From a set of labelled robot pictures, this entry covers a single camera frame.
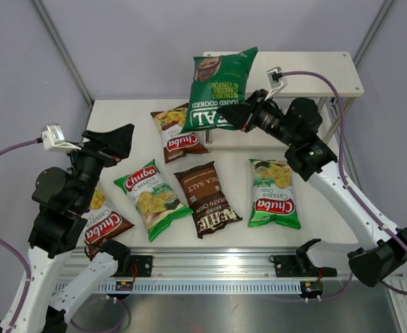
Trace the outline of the green REAL chips bag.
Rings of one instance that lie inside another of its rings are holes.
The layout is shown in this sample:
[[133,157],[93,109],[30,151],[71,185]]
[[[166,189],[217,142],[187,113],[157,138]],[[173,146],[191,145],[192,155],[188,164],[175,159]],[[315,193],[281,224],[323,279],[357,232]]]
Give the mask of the green REAL chips bag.
[[258,48],[252,47],[231,55],[193,58],[193,82],[183,133],[235,129],[217,109],[245,100],[249,73],[257,53]]

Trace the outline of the green Chuba seaweed bag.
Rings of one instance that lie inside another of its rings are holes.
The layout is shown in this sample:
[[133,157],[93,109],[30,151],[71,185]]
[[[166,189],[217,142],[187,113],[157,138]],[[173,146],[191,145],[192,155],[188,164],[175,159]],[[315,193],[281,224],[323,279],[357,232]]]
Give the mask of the green Chuba seaweed bag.
[[131,174],[117,178],[114,184],[136,208],[149,242],[154,241],[174,220],[193,214],[193,210],[178,198],[165,181],[155,160]]

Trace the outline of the brown Kettle sea salt bag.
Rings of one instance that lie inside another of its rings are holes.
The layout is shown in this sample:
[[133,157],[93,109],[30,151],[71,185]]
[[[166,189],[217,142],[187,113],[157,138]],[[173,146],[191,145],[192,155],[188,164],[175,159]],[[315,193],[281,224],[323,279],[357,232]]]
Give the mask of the brown Kettle sea salt bag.
[[199,239],[242,220],[223,193],[213,161],[176,172],[174,176],[193,210],[192,218]]

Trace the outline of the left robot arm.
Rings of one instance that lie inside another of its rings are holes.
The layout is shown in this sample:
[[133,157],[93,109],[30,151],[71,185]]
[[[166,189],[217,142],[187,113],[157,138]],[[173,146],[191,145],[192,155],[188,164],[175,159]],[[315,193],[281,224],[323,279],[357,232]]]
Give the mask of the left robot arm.
[[44,127],[36,138],[0,151],[0,156],[17,148],[43,144],[47,151],[66,153],[71,161],[68,170],[51,167],[35,181],[32,199],[39,204],[28,238],[28,255],[24,257],[0,239],[24,266],[15,298],[0,321],[0,332],[65,332],[78,308],[92,291],[112,275],[133,271],[130,249],[113,239],[98,247],[98,253],[69,285],[54,294],[59,275],[71,257],[87,220],[95,189],[104,168],[128,158],[135,127],[129,123],[98,133],[86,130],[85,142],[72,143],[64,138],[58,124]]

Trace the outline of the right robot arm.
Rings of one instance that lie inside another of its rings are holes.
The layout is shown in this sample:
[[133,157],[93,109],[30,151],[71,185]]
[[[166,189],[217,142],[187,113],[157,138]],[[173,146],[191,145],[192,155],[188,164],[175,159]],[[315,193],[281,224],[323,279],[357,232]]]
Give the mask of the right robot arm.
[[246,101],[217,112],[237,130],[260,128],[287,145],[284,156],[289,167],[330,202],[357,238],[357,244],[308,241],[296,252],[300,273],[349,270],[374,287],[407,261],[407,227],[398,228],[384,216],[340,169],[336,154],[317,135],[322,117],[314,101],[296,98],[282,112],[260,89]]

